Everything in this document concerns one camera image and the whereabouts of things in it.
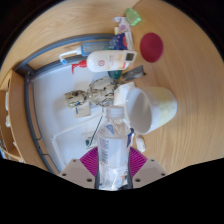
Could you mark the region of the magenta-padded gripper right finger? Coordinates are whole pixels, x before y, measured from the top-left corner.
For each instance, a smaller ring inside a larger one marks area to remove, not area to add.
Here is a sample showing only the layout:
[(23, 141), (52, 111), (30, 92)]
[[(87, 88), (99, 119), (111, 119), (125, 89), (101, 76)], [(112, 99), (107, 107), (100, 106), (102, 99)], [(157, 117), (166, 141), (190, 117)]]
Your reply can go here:
[(130, 148), (127, 180), (129, 189), (143, 187), (166, 175), (166, 171), (155, 159), (147, 159), (137, 149)]

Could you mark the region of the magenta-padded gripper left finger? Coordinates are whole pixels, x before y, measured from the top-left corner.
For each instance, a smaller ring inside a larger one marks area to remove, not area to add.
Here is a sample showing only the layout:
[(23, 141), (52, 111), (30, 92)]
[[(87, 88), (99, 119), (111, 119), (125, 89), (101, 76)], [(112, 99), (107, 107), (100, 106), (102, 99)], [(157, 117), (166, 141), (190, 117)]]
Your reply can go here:
[(98, 148), (95, 147), (80, 159), (72, 159), (59, 174), (76, 185), (88, 189), (99, 188)]

